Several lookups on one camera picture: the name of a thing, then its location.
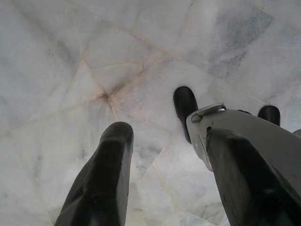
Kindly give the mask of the black robot right foot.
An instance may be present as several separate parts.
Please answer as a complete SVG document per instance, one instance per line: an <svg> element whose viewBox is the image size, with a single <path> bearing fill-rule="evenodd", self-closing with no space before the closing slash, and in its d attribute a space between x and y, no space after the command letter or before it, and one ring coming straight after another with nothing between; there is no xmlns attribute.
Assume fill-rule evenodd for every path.
<svg viewBox="0 0 301 226"><path fill-rule="evenodd" d="M280 111L276 106L263 106L258 113L258 117L280 126Z"/></svg>

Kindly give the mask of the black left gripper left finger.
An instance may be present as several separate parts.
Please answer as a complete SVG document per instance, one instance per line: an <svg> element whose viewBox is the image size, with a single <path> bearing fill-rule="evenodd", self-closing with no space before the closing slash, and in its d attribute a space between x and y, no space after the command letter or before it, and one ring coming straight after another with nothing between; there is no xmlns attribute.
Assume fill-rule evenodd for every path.
<svg viewBox="0 0 301 226"><path fill-rule="evenodd" d="M55 226L125 226L134 132L111 124L75 178Z"/></svg>

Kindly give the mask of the black robot foot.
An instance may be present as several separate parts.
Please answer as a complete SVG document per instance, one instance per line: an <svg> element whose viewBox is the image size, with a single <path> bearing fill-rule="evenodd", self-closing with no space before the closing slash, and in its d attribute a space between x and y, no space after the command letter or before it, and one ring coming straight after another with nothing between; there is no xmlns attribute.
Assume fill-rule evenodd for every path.
<svg viewBox="0 0 301 226"><path fill-rule="evenodd" d="M177 117L182 124L185 138L187 142L191 144L186 119L190 114L198 110L195 96L189 87L181 86L174 91L173 101Z"/></svg>
<svg viewBox="0 0 301 226"><path fill-rule="evenodd" d="M258 117L280 126L280 111L276 106L263 106L258 113Z"/></svg>

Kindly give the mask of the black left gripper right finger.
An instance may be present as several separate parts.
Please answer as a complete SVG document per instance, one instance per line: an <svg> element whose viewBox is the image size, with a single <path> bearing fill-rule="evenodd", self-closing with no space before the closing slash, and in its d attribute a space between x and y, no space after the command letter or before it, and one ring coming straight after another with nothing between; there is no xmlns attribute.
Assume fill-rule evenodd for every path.
<svg viewBox="0 0 301 226"><path fill-rule="evenodd" d="M206 151L230 226L301 226L301 196L249 140L208 128Z"/></svg>

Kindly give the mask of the black robot left foot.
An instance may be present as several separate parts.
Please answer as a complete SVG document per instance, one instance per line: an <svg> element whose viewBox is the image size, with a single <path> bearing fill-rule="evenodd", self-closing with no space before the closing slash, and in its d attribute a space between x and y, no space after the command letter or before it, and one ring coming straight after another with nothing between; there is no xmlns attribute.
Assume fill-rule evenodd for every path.
<svg viewBox="0 0 301 226"><path fill-rule="evenodd" d="M181 86L174 91L173 101L177 117L182 124L185 138L187 142L191 144L186 119L190 114L198 110L195 96L189 87Z"/></svg>

